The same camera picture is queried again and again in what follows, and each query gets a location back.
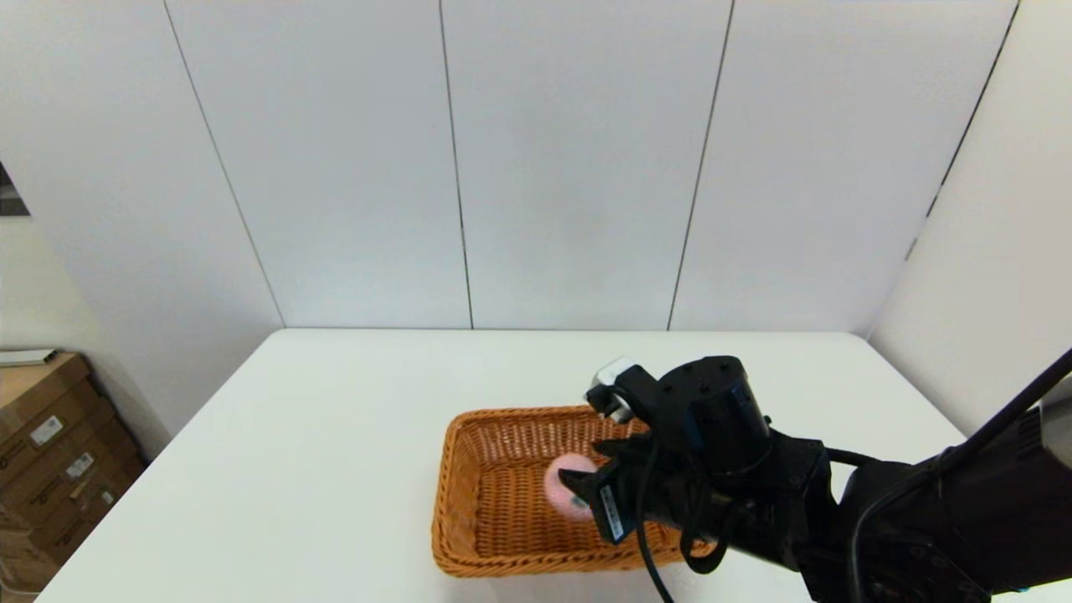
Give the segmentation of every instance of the barcode label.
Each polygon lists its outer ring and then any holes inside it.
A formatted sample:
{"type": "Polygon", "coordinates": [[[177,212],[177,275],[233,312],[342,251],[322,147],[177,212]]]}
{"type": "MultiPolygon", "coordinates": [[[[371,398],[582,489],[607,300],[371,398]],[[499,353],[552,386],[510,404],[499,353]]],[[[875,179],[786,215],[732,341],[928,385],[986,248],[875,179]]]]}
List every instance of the barcode label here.
{"type": "Polygon", "coordinates": [[[63,429],[63,423],[54,414],[39,425],[36,429],[30,431],[30,439],[33,440],[33,445],[41,447],[48,440],[51,440],[53,436],[59,433],[60,429],[63,429]]]}
{"type": "Polygon", "coordinates": [[[625,530],[622,529],[622,518],[617,516],[617,505],[614,504],[614,495],[610,491],[610,485],[599,488],[599,498],[604,500],[604,509],[607,511],[607,524],[610,525],[610,535],[614,536],[614,542],[622,540],[625,530]]]}
{"type": "Polygon", "coordinates": [[[86,470],[89,469],[90,466],[92,465],[93,465],[93,455],[89,453],[81,453],[81,456],[74,459],[74,462],[71,464],[71,467],[68,467],[66,471],[68,477],[71,477],[72,480],[77,480],[78,477],[81,477],[81,474],[85,473],[86,470]]]}

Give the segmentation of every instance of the wicker basket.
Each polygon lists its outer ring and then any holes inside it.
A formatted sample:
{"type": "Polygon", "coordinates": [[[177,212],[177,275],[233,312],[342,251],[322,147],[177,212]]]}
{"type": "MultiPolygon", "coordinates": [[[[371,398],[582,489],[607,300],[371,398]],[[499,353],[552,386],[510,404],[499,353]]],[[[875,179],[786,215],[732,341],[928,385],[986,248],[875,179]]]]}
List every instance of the wicker basket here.
{"type": "MultiPolygon", "coordinates": [[[[467,412],[447,428],[432,519],[432,555],[453,576],[506,576],[643,567],[636,534],[619,546],[592,521],[570,521],[544,497],[544,472],[565,453],[590,456],[592,442],[646,426],[616,425],[589,407],[467,412]]],[[[680,561],[679,533],[647,524],[658,564],[680,561]]]]}

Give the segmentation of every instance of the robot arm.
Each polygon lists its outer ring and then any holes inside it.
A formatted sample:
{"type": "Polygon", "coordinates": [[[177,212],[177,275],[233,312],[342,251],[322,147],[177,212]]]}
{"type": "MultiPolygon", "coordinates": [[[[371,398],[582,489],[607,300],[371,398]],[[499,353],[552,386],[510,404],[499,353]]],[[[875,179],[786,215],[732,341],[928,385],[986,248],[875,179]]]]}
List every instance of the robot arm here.
{"type": "Polygon", "coordinates": [[[620,543],[644,520],[673,526],[699,573],[731,547],[800,572],[815,601],[984,602],[1072,576],[1072,380],[1026,412],[1036,400],[1021,400],[1070,367],[1072,351],[979,439],[908,465],[773,429],[735,357],[701,358],[658,380],[619,359],[585,397],[650,431],[597,442],[605,467],[560,476],[592,506],[605,541],[620,543]],[[831,461],[859,466],[839,502],[831,461]],[[718,545],[696,557],[696,541],[718,545]]]}

